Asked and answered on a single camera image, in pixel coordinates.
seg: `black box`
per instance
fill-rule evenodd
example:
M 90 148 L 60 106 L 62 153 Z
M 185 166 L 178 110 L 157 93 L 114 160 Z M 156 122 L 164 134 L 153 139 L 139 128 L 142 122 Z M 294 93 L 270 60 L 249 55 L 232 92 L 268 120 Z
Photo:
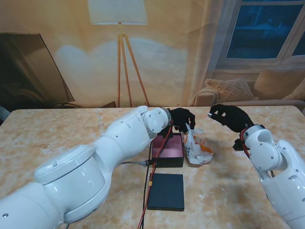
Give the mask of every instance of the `black box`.
M 184 211 L 183 175 L 155 173 L 148 210 Z
M 157 154 L 161 148 L 163 137 L 158 135 L 152 141 L 152 157 L 157 157 Z M 173 137 L 168 139 L 160 157 L 157 159 L 156 167 L 159 168 L 172 168 L 183 167 L 183 142 L 181 133 L 173 133 Z

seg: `white lamp shade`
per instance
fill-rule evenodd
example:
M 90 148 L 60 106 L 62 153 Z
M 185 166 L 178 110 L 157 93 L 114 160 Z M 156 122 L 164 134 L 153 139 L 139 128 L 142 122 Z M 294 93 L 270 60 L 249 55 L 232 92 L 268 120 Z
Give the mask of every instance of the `white lamp shade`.
M 93 25 L 147 24 L 143 0 L 88 0 Z

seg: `window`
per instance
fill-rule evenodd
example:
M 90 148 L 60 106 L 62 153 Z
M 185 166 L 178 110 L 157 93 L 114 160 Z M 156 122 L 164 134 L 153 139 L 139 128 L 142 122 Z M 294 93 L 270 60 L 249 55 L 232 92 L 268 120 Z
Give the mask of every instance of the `window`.
M 235 0 L 217 66 L 305 61 L 304 5 L 305 0 Z
M 293 56 L 305 55 L 305 32 L 303 33 L 299 43 L 297 44 Z

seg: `wire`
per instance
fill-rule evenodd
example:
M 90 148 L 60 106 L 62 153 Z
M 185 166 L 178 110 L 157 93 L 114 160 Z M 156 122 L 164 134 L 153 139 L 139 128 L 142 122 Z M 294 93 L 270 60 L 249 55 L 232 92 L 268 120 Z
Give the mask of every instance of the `wire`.
M 247 157 L 250 159 L 250 154 L 249 154 L 249 152 L 248 152 L 248 150 L 247 150 L 246 145 L 244 144 L 244 137 L 243 137 L 244 132 L 245 132 L 247 129 L 248 129 L 248 128 L 245 128 L 244 130 L 241 131 L 241 133 L 240 133 L 240 140 L 242 141 L 244 153 L 245 153 L 245 154 L 247 155 Z
M 150 145 L 150 147 L 149 147 L 148 160 L 151 159 L 152 146 L 153 146 L 153 143 L 151 143 L 151 145 Z M 144 210 L 144 207 L 145 207 L 145 194 L 146 194 L 146 185 L 147 185 L 148 171 L 149 171 L 149 165 L 147 166 L 146 176 L 145 176 L 144 194 L 143 194 L 143 210 Z M 142 229 L 144 229 L 144 217 L 143 217 L 143 219 L 142 219 L 141 226 L 142 226 Z
M 168 129 L 168 132 L 167 132 L 167 135 L 161 145 L 161 148 L 157 154 L 157 158 L 160 156 L 161 154 L 161 151 L 163 150 L 163 147 L 165 146 L 165 143 L 166 143 L 166 140 L 168 139 L 168 136 L 170 135 L 170 132 L 172 131 L 172 128 L 173 128 L 173 121 L 171 122 L 171 127 Z M 151 175 L 150 175 L 150 178 L 149 178 L 149 184 L 148 184 L 148 190 L 147 190 L 147 195 L 146 195 L 146 201 L 145 201 L 145 206 L 144 206 L 144 209 L 143 209 L 143 213 L 141 215 L 141 218 L 140 218 L 140 222 L 138 224 L 138 227 L 137 229 L 140 229 L 140 226 L 141 226 L 141 223 L 142 223 L 142 220 L 144 218 L 144 215 L 145 215 L 145 212 L 146 212 L 146 209 L 147 209 L 147 204 L 148 204 L 148 197 L 149 197 L 149 192 L 151 190 L 151 186 L 152 186 L 152 181 L 153 181 L 153 175 L 156 171 L 156 163 L 157 163 L 157 160 L 153 163 L 153 167 L 152 167 L 152 172 L 151 172 Z
M 136 164 L 136 165 L 140 165 L 140 166 L 144 166 L 144 167 L 146 167 L 147 165 L 146 165 L 146 161 L 124 161 L 124 162 L 122 162 L 121 163 L 121 165 L 123 165 L 123 164 Z

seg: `white plastic bag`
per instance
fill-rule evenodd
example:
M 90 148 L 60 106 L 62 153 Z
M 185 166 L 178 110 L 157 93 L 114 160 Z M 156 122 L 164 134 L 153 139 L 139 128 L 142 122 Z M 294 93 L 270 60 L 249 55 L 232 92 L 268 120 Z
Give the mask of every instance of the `white plastic bag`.
M 211 150 L 202 136 L 203 129 L 191 130 L 190 125 L 186 124 L 188 134 L 183 135 L 184 149 L 191 164 L 204 165 L 213 158 Z

